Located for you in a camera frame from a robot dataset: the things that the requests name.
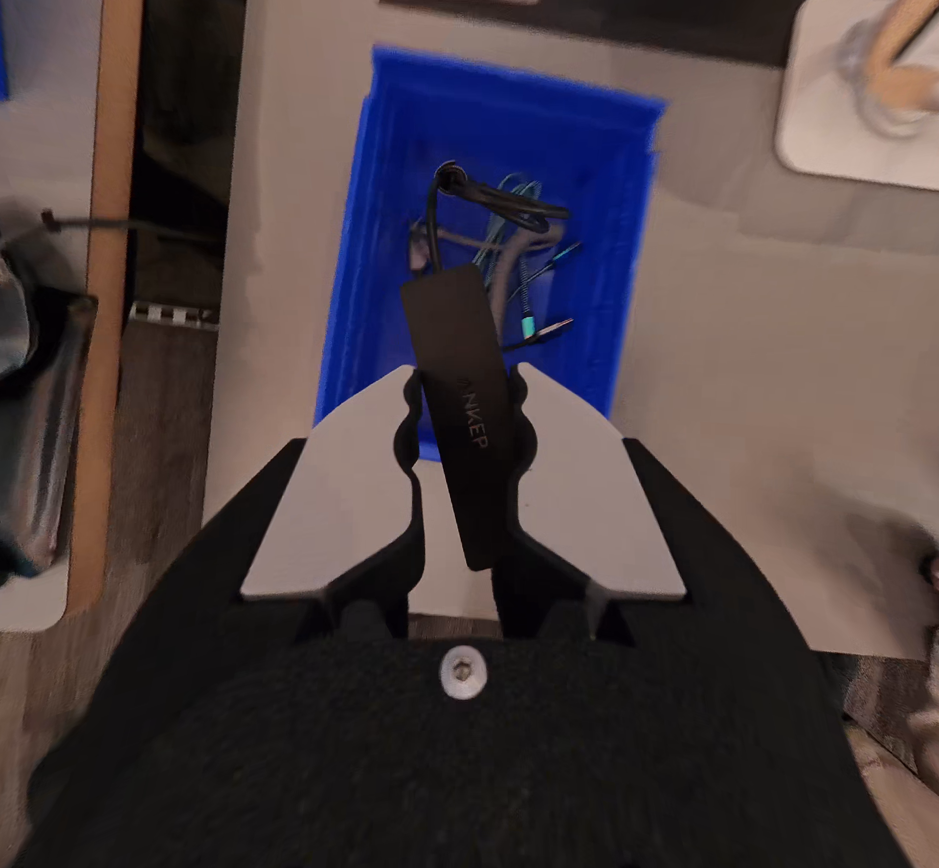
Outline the white document stand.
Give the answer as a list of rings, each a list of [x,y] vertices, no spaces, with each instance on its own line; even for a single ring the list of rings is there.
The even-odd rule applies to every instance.
[[[792,28],[775,138],[781,162],[813,176],[938,188],[937,115],[910,136],[872,130],[837,65],[842,39],[894,0],[806,0]]]

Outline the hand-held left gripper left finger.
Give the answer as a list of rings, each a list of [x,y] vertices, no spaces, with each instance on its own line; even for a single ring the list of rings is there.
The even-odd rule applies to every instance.
[[[312,429],[241,583],[248,601],[339,597],[390,558],[383,594],[406,596],[425,567],[417,424],[420,376],[404,365]]]

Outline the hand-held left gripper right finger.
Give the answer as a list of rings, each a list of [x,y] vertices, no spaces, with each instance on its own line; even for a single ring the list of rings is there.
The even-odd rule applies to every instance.
[[[528,362],[513,368],[517,468],[494,594],[522,602],[678,602],[687,595],[623,436]]]

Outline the black usb hub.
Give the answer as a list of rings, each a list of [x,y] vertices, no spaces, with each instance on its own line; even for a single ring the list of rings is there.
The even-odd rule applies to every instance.
[[[495,566],[509,548],[509,480],[514,413],[496,322],[483,275],[473,264],[443,267],[439,194],[482,206],[530,234],[566,220],[563,206],[471,179],[455,162],[430,184],[425,228],[431,273],[403,285],[401,297],[440,462],[470,570]]]

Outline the blue plastic bin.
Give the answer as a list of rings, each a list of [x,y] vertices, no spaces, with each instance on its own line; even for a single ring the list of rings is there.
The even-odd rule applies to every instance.
[[[539,181],[569,210],[580,246],[534,279],[539,326],[571,319],[508,354],[610,416],[667,102],[619,89],[391,47],[373,49],[359,118],[314,423],[414,353],[400,298],[408,232],[441,163],[497,185]]]

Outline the wood-edged white desk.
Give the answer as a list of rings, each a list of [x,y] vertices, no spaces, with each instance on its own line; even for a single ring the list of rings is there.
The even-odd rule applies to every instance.
[[[2,103],[2,202],[13,215],[124,220],[131,197],[144,0],[2,0],[11,98]],[[38,633],[100,599],[107,566],[127,234],[52,243],[98,300],[77,428],[67,557],[2,588],[2,631]]]

